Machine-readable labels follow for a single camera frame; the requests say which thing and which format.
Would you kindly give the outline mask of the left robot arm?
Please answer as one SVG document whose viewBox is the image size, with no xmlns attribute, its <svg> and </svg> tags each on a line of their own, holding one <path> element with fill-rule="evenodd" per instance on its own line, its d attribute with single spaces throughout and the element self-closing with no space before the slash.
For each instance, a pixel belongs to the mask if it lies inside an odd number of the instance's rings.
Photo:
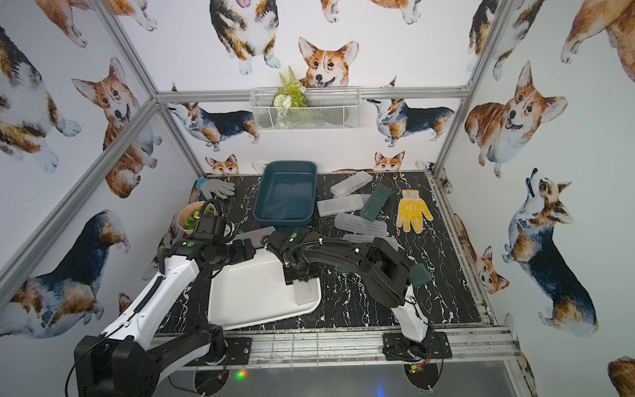
<svg viewBox="0 0 635 397">
<path fill-rule="evenodd" d="M 227 266 L 255 258 L 250 240 L 236 240 L 228 220 L 203 216 L 194 232 L 159 256 L 159 269 L 131 305 L 96 337 L 74 349 L 70 374 L 81 396 L 151 396 L 181 367 L 208 356 L 224 362 L 229 348 L 220 325 L 202 319 L 190 331 L 152 347 L 163 318 L 199 275 L 216 276 Z"/>
</svg>

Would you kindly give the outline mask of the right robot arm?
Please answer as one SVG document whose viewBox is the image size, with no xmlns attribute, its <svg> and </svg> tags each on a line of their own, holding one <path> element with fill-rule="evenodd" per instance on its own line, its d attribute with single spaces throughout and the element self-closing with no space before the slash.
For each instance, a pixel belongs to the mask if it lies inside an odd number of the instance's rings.
<svg viewBox="0 0 635 397">
<path fill-rule="evenodd" d="M 356 274 L 369 296 L 392 310 L 404 337 L 421 343 L 427 336 L 428 319 L 415 305 L 414 264 L 384 239 L 351 243 L 325 237 L 312 228 L 297 228 L 290 234 L 272 233 L 265 238 L 265 248 L 282 263 L 288 285 L 317 278 L 322 265 Z"/>
</svg>

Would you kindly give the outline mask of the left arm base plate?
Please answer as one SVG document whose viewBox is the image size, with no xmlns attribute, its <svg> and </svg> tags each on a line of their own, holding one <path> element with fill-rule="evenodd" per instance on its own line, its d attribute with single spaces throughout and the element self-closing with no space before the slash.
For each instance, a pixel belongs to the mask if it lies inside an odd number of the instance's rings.
<svg viewBox="0 0 635 397">
<path fill-rule="evenodd" d="M 250 360 L 252 342 L 251 337 L 226 338 L 225 352 L 219 363 L 225 366 L 246 366 Z"/>
</svg>

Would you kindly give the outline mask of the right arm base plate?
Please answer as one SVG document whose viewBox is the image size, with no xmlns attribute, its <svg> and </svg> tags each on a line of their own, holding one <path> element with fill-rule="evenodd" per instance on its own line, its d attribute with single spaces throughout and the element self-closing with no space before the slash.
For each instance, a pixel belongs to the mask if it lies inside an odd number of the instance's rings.
<svg viewBox="0 0 635 397">
<path fill-rule="evenodd" d="M 429 331 L 423 342 L 407 339 L 401 333 L 384 333 L 382 353 L 387 361 L 422 362 L 431 359 L 447 360 L 453 357 L 447 335 Z"/>
</svg>

